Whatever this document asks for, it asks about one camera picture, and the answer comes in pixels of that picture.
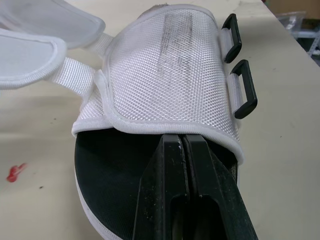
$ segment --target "white tabletop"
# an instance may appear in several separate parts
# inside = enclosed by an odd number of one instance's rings
[[[116,35],[155,0],[70,0]],[[320,236],[320,68],[260,0],[169,0],[209,9],[221,26],[236,13],[258,106],[242,120],[240,192],[260,240]],[[81,50],[70,56],[98,67]],[[38,82],[0,92],[0,239],[100,240],[81,207],[71,127],[81,99]],[[17,181],[6,177],[26,163]]]

